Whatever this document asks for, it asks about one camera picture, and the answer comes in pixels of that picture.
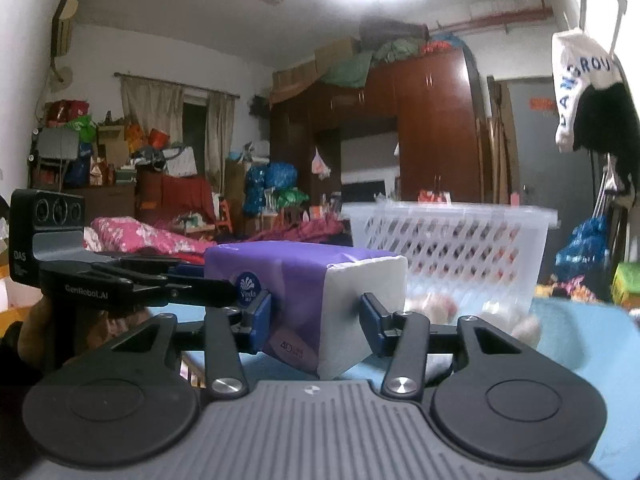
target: curtain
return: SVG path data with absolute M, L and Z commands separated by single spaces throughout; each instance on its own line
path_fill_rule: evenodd
M 155 128 L 182 142 L 184 87 L 123 76 L 122 110 L 127 124 L 139 124 L 148 135 Z
M 221 92 L 209 92 L 204 165 L 207 178 L 221 194 L 225 192 L 225 161 L 231 150 L 235 111 L 235 98 Z

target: wooden wardrobe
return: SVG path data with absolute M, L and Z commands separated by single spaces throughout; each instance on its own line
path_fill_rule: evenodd
M 271 160 L 298 169 L 298 187 L 319 203 L 340 191 L 340 130 L 397 120 L 403 200 L 415 201 L 436 181 L 455 202 L 482 202 L 489 183 L 477 120 L 484 121 L 478 71 L 461 49 L 384 64 L 369 71 L 363 89 L 316 82 L 271 111 Z M 325 181 L 311 173 L 319 150 L 332 168 Z

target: blue plastic bag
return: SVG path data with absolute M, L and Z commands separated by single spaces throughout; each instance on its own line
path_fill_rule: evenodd
M 266 166 L 254 166 L 249 168 L 244 178 L 244 188 L 246 190 L 252 187 L 260 187 L 264 189 L 264 179 L 267 173 Z
M 571 234 L 569 244 L 556 254 L 555 273 L 560 282 L 603 267 L 609 259 L 607 220 L 604 216 L 589 218 Z
M 258 216 L 267 205 L 263 187 L 250 187 L 244 192 L 242 211 L 248 216 Z
M 90 142 L 80 142 L 78 145 L 78 158 L 72 160 L 65 173 L 64 183 L 69 187 L 83 187 L 89 183 L 89 171 L 91 170 L 91 156 L 94 147 Z
M 298 170 L 286 162 L 272 162 L 267 166 L 267 173 L 264 185 L 267 188 L 274 187 L 276 190 L 296 187 L 298 180 Z

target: white laundry basket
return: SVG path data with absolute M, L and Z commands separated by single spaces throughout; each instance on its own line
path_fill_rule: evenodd
M 558 213 L 535 207 L 475 204 L 345 204 L 355 247 L 380 249 L 409 262 L 407 296 L 450 295 L 460 314 L 486 301 L 529 310 L 546 232 Z

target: purple tissue packaging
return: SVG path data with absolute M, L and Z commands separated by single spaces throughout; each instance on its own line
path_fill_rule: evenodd
M 262 350 L 325 380 L 371 354 L 358 319 L 364 292 L 390 312 L 402 310 L 407 260 L 387 251 L 249 242 L 207 250 L 204 273 L 234 283 L 242 306 L 270 291 L 271 331 Z

